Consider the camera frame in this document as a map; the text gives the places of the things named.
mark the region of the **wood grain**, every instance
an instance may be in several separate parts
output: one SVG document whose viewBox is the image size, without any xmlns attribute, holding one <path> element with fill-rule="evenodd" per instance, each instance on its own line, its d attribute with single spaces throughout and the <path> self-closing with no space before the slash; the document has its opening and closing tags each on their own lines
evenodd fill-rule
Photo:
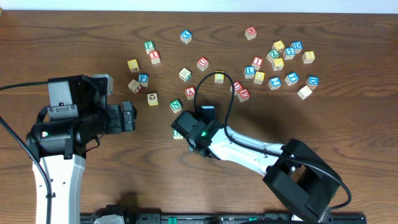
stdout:
<svg viewBox="0 0 398 224">
<path fill-rule="evenodd" d="M 246 27 L 256 26 L 254 40 Z M 193 32 L 185 45 L 184 29 Z M 398 17 L 352 14 L 241 14 L 171 12 L 7 11 L 0 17 L 0 82 L 8 85 L 67 75 L 108 73 L 114 78 L 109 103 L 130 100 L 138 109 L 133 133 L 105 136 L 91 151 L 81 189 L 82 212 L 121 203 L 134 210 L 163 212 L 264 212 L 284 210 L 261 176 L 237 164 L 202 159 L 185 141 L 173 140 L 176 118 L 169 102 L 179 98 L 191 110 L 184 89 L 207 73 L 224 70 L 249 89 L 250 100 L 234 101 L 229 125 L 269 142 L 300 139 L 342 176 L 353 193 L 339 212 L 363 212 L 369 223 L 398 222 Z M 152 65 L 143 43 L 153 40 L 161 63 Z M 245 80 L 254 56 L 266 57 L 272 43 L 301 40 L 316 60 L 301 55 L 273 72 L 268 62 L 263 85 Z M 205 72 L 196 68 L 204 56 Z M 127 61 L 138 59 L 149 87 L 133 94 Z M 193 78 L 178 73 L 187 67 Z M 295 71 L 301 80 L 275 91 L 271 77 Z M 297 91 L 309 75 L 320 86 L 302 101 Z M 157 92 L 159 106 L 148 106 L 146 93 Z M 0 93 L 1 115 L 21 136 L 49 103 L 46 86 Z M 198 102 L 215 105 L 221 121 L 229 103 L 229 84 L 209 80 Z M 35 184 L 32 163 L 0 129 L 0 223 L 33 223 Z M 340 189 L 332 203 L 346 195 Z"/>
</svg>

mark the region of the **wooden cube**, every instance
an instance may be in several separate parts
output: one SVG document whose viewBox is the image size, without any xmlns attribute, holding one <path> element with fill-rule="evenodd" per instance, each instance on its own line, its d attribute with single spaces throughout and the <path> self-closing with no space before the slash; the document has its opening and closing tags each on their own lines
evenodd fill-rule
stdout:
<svg viewBox="0 0 398 224">
<path fill-rule="evenodd" d="M 186 88 L 185 94 L 188 100 L 193 100 L 193 97 L 195 97 L 195 87 L 191 86 L 190 88 Z"/>
<path fill-rule="evenodd" d="M 147 87 L 149 84 L 149 79 L 147 74 L 139 74 L 138 75 L 138 82 L 141 84 L 141 86 Z"/>
<path fill-rule="evenodd" d="M 131 80 L 128 87 L 133 93 L 138 93 L 141 90 L 141 85 L 135 80 Z"/>
<path fill-rule="evenodd" d="M 285 60 L 290 60 L 294 58 L 294 49 L 292 47 L 287 47 L 284 50 L 284 59 Z"/>
<path fill-rule="evenodd" d="M 182 42 L 187 44 L 187 43 L 189 43 L 192 40 L 192 33 L 189 32 L 188 30 L 184 30 L 180 34 L 180 39 L 182 40 Z"/>
<path fill-rule="evenodd" d="M 268 86 L 271 90 L 276 90 L 278 89 L 282 83 L 280 82 L 280 79 L 278 77 L 271 78 L 268 82 Z"/>
<path fill-rule="evenodd" d="M 184 139 L 180 133 L 173 129 L 173 138 L 174 139 Z"/>
<path fill-rule="evenodd" d="M 298 91 L 298 95 L 301 97 L 302 100 L 306 99 L 309 95 L 311 95 L 312 90 L 309 89 L 308 86 L 303 87 L 300 91 Z"/>
<path fill-rule="evenodd" d="M 187 68 L 183 68 L 180 72 L 180 78 L 182 81 L 186 82 L 192 77 L 191 71 L 189 71 Z"/>
<path fill-rule="evenodd" d="M 299 80 L 300 80 L 299 76 L 295 72 L 292 72 L 292 73 L 286 75 L 286 78 L 285 78 L 285 81 L 288 86 L 296 84 Z"/>
<path fill-rule="evenodd" d="M 275 59 L 279 58 L 279 53 L 276 50 L 271 50 L 267 54 L 267 60 L 272 63 Z"/>
<path fill-rule="evenodd" d="M 174 113 L 177 113 L 182 109 L 182 104 L 179 100 L 173 100 L 173 102 L 170 103 L 170 107 Z"/>
<path fill-rule="evenodd" d="M 281 58 L 277 58 L 272 62 L 272 69 L 274 71 L 281 70 L 285 66 L 284 60 Z"/>
<path fill-rule="evenodd" d="M 310 88 L 310 89 L 315 89 L 318 86 L 319 78 L 314 77 L 314 76 L 309 76 L 305 84 Z"/>
<path fill-rule="evenodd" d="M 244 33 L 244 35 L 246 36 L 246 38 L 248 40 L 251 40 L 251 39 L 256 38 L 257 31 L 254 27 L 249 27 L 246 29 L 246 32 Z"/>
<path fill-rule="evenodd" d="M 214 82 L 215 83 L 223 83 L 224 82 L 224 71 L 216 71 L 216 72 L 222 72 L 222 73 L 217 73 L 214 75 Z"/>
<path fill-rule="evenodd" d="M 157 101 L 157 94 L 156 93 L 149 93 L 147 95 L 147 97 L 148 97 L 149 106 L 159 105 L 159 103 Z"/>
<path fill-rule="evenodd" d="M 244 69 L 244 78 L 254 78 L 256 71 L 253 66 L 247 66 Z"/>
<path fill-rule="evenodd" d="M 244 102 L 246 100 L 248 100 L 250 97 L 250 93 L 248 91 L 248 89 L 243 89 L 241 91 L 239 91 L 238 93 L 238 98 L 240 102 Z"/>
<path fill-rule="evenodd" d="M 243 89 L 242 84 L 239 81 L 234 82 L 234 89 L 235 89 L 235 96 L 238 94 L 239 91 Z"/>
<path fill-rule="evenodd" d="M 260 57 L 254 57 L 251 66 L 253 66 L 254 69 L 256 69 L 256 70 L 260 70 L 260 67 L 261 67 L 263 61 L 264 60 Z"/>
<path fill-rule="evenodd" d="M 139 71 L 137 59 L 130 60 L 127 62 L 127 64 L 129 65 L 131 73 Z"/>
<path fill-rule="evenodd" d="M 312 63 L 315 60 L 315 54 L 313 52 L 304 52 L 303 62 Z"/>
<path fill-rule="evenodd" d="M 266 74 L 264 72 L 256 72 L 256 75 L 254 76 L 254 83 L 262 84 L 265 77 Z"/>
<path fill-rule="evenodd" d="M 285 49 L 285 45 L 281 40 L 278 40 L 272 45 L 272 49 L 278 51 L 278 53 L 282 53 Z"/>
<path fill-rule="evenodd" d="M 301 44 L 301 41 L 293 42 L 292 45 L 290 45 L 290 47 L 293 47 L 294 53 L 296 53 L 296 54 L 300 53 L 301 50 L 303 49 L 303 45 Z"/>
<path fill-rule="evenodd" d="M 153 41 L 147 41 L 144 43 L 144 47 L 145 47 L 145 51 L 147 52 L 147 54 L 154 52 L 155 51 L 155 45 Z"/>
<path fill-rule="evenodd" d="M 160 55 L 157 50 L 149 53 L 149 57 L 150 57 L 150 62 L 152 62 L 152 64 L 160 63 Z"/>
<path fill-rule="evenodd" d="M 205 57 L 202 57 L 201 59 L 199 59 L 198 68 L 201 71 L 205 71 L 207 67 L 209 67 L 209 61 Z"/>
</svg>

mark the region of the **letter on block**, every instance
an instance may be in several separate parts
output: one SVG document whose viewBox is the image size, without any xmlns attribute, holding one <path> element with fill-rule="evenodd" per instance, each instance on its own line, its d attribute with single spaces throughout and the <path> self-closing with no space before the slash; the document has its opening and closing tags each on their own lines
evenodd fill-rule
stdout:
<svg viewBox="0 0 398 224">
<path fill-rule="evenodd" d="M 277 58 L 272 62 L 272 69 L 274 71 L 281 70 L 285 66 L 284 60 L 281 58 Z"/>
<path fill-rule="evenodd" d="M 130 61 L 127 62 L 127 64 L 129 65 L 131 73 L 139 71 L 137 59 L 130 60 Z"/>
<path fill-rule="evenodd" d="M 170 103 L 170 107 L 174 113 L 177 113 L 182 109 L 182 104 L 179 100 L 173 100 L 173 102 Z"/>
<path fill-rule="evenodd" d="M 303 87 L 300 91 L 298 91 L 298 95 L 301 97 L 302 100 L 306 99 L 309 95 L 311 95 L 312 90 L 309 89 L 308 86 Z"/>
<path fill-rule="evenodd" d="M 235 96 L 238 94 L 239 91 L 243 89 L 242 84 L 239 81 L 234 82 L 234 89 L 235 89 Z"/>
<path fill-rule="evenodd" d="M 149 106 L 159 105 L 159 103 L 157 101 L 157 94 L 156 93 L 148 94 L 148 104 L 149 104 Z"/>
<path fill-rule="evenodd" d="M 199 59 L 198 61 L 198 68 L 201 71 L 206 70 L 206 68 L 209 67 L 209 61 L 207 59 L 205 59 L 204 57 L 202 57 L 201 59 Z"/>
<path fill-rule="evenodd" d="M 244 78 L 254 78 L 256 71 L 253 66 L 248 66 L 244 69 Z"/>
<path fill-rule="evenodd" d="M 264 60 L 260 57 L 254 57 L 251 66 L 253 66 L 254 69 L 256 69 L 256 70 L 260 70 L 260 67 L 261 67 L 263 61 Z"/>
<path fill-rule="evenodd" d="M 180 78 L 182 81 L 186 82 L 192 77 L 191 71 L 189 71 L 187 68 L 183 68 L 180 72 Z"/>
<path fill-rule="evenodd" d="M 282 53 L 285 49 L 285 45 L 281 40 L 279 40 L 272 45 L 272 49 L 278 51 L 278 53 Z"/>
<path fill-rule="evenodd" d="M 251 40 L 251 39 L 256 38 L 257 31 L 254 27 L 249 27 L 246 29 L 246 32 L 244 33 L 244 35 L 246 36 L 246 38 L 248 40 Z"/>
<path fill-rule="evenodd" d="M 271 90 L 276 90 L 281 86 L 281 82 L 278 77 L 271 78 L 268 82 L 268 86 Z"/>
<path fill-rule="evenodd" d="M 156 64 L 160 62 L 160 55 L 159 52 L 157 50 L 155 50 L 154 52 L 149 53 L 149 57 L 150 57 L 150 61 L 152 62 L 152 64 Z"/>
<path fill-rule="evenodd" d="M 299 76 L 295 72 L 292 72 L 292 73 L 286 75 L 286 78 L 285 78 L 285 81 L 288 86 L 296 84 L 299 80 L 300 80 Z"/>
<path fill-rule="evenodd" d="M 284 50 L 284 59 L 285 60 L 293 59 L 294 55 L 295 55 L 295 53 L 294 53 L 294 49 L 293 48 L 291 48 L 291 47 L 285 48 L 285 50 Z"/>
<path fill-rule="evenodd" d="M 180 133 L 173 129 L 173 138 L 174 139 L 184 139 Z"/>
<path fill-rule="evenodd" d="M 192 33 L 189 32 L 188 30 L 184 30 L 184 31 L 182 31 L 180 38 L 181 38 L 182 42 L 187 44 L 192 40 Z"/>
<path fill-rule="evenodd" d="M 193 97 L 195 96 L 195 87 L 192 86 L 190 88 L 186 88 L 185 94 L 188 100 L 193 100 Z"/>
<path fill-rule="evenodd" d="M 139 75 L 138 75 L 138 82 L 141 84 L 141 86 L 147 87 L 148 84 L 149 84 L 148 75 L 146 75 L 146 74 L 139 74 Z"/>
<path fill-rule="evenodd" d="M 268 52 L 267 54 L 267 60 L 272 63 L 275 59 L 277 59 L 279 57 L 279 53 L 276 50 L 271 50 L 270 52 Z"/>
<path fill-rule="evenodd" d="M 254 83 L 262 84 L 265 76 L 266 74 L 264 72 L 256 72 L 256 76 L 254 76 Z"/>
<path fill-rule="evenodd" d="M 133 93 L 138 93 L 141 90 L 141 85 L 135 80 L 131 80 L 128 87 Z"/>
<path fill-rule="evenodd" d="M 243 90 L 239 91 L 239 93 L 238 93 L 238 98 L 239 98 L 240 102 L 248 100 L 249 97 L 250 97 L 250 93 L 249 93 L 248 89 L 243 89 Z"/>
<path fill-rule="evenodd" d="M 153 41 L 147 41 L 144 43 L 144 47 L 145 47 L 145 51 L 147 52 L 147 54 L 154 52 L 155 51 L 155 45 Z"/>
<path fill-rule="evenodd" d="M 296 53 L 296 54 L 300 53 L 301 50 L 303 49 L 303 45 L 301 44 L 301 41 L 293 42 L 292 45 L 290 45 L 290 47 L 293 47 L 294 53 Z"/>
<path fill-rule="evenodd" d="M 214 82 L 215 83 L 223 83 L 224 82 L 224 74 L 222 73 L 217 73 L 214 75 Z"/>
<path fill-rule="evenodd" d="M 304 52 L 303 62 L 312 63 L 315 60 L 315 54 L 313 52 Z"/>
<path fill-rule="evenodd" d="M 310 89 L 315 89 L 318 86 L 318 82 L 319 82 L 319 78 L 318 77 L 314 77 L 314 76 L 309 76 L 309 78 L 307 79 L 307 86 Z"/>
</svg>

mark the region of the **white background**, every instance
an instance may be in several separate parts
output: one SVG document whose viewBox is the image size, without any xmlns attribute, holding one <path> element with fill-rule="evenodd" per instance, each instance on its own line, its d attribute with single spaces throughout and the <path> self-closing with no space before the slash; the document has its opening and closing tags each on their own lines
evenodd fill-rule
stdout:
<svg viewBox="0 0 398 224">
<path fill-rule="evenodd" d="M 398 0 L 0 0 L 4 10 L 340 12 L 398 14 Z"/>
</svg>

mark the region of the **wooden tabletop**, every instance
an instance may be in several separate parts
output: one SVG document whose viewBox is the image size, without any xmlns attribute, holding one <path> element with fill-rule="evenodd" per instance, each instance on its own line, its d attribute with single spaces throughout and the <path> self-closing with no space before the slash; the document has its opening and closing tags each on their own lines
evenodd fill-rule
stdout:
<svg viewBox="0 0 398 224">
<path fill-rule="evenodd" d="M 245 28 L 257 37 L 247 40 Z M 193 33 L 185 45 L 181 31 Z M 239 80 L 251 97 L 233 103 L 229 125 L 267 142 L 299 139 L 339 173 L 353 194 L 337 212 L 364 213 L 369 223 L 398 222 L 398 16 L 352 14 L 240 14 L 177 12 L 5 11 L 0 17 L 0 85 L 45 81 L 70 75 L 107 73 L 114 79 L 108 103 L 131 101 L 138 110 L 132 133 L 105 136 L 87 155 L 81 186 L 81 211 L 120 203 L 134 211 L 159 208 L 172 213 L 255 213 L 285 210 L 257 173 L 238 164 L 203 159 L 174 140 L 169 103 L 180 99 L 193 109 L 184 89 L 208 73 L 223 70 Z M 161 63 L 152 65 L 144 42 L 153 40 Z M 265 61 L 262 85 L 244 78 L 254 56 L 265 58 L 272 43 L 299 40 L 303 52 L 273 72 Z M 210 66 L 197 68 L 200 57 Z M 149 86 L 139 94 L 127 88 L 139 73 Z M 184 83 L 178 73 L 193 72 Z M 272 77 L 296 72 L 300 81 L 270 91 Z M 306 100 L 297 95 L 309 75 L 319 86 Z M 209 79 L 198 104 L 216 107 L 224 120 L 230 84 Z M 159 106 L 149 106 L 156 92 Z M 47 86 L 0 92 L 1 116 L 25 138 L 37 113 L 49 104 Z M 33 223 L 36 196 L 32 162 L 0 128 L 0 223 Z M 331 204 L 346 195 L 339 189 Z"/>
</svg>

